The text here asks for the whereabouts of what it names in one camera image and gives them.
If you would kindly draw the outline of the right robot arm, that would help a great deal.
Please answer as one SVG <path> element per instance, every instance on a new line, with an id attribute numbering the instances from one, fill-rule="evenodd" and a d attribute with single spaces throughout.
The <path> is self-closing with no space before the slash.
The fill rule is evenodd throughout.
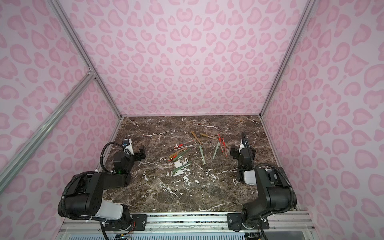
<path id="1" fill-rule="evenodd" d="M 268 217 L 286 213 L 297 204 L 297 197 L 283 168 L 268 163 L 254 166 L 256 151 L 252 147 L 231 147 L 230 155 L 237 160 L 238 182 L 257 187 L 255 200 L 245 203 L 240 213 L 227 214 L 228 228 L 241 230 L 269 229 Z"/>

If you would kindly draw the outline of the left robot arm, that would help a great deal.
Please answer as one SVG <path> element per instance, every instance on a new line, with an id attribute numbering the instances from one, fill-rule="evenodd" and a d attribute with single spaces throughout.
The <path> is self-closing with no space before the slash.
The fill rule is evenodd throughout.
<path id="1" fill-rule="evenodd" d="M 62 193 L 58 214 L 76 221 L 98 221 L 104 231 L 133 230 L 136 224 L 128 206 L 104 200 L 103 192 L 128 187 L 135 162 L 145 158 L 145 146 L 136 153 L 120 151 L 114 155 L 111 172 L 83 172 L 73 176 Z"/>

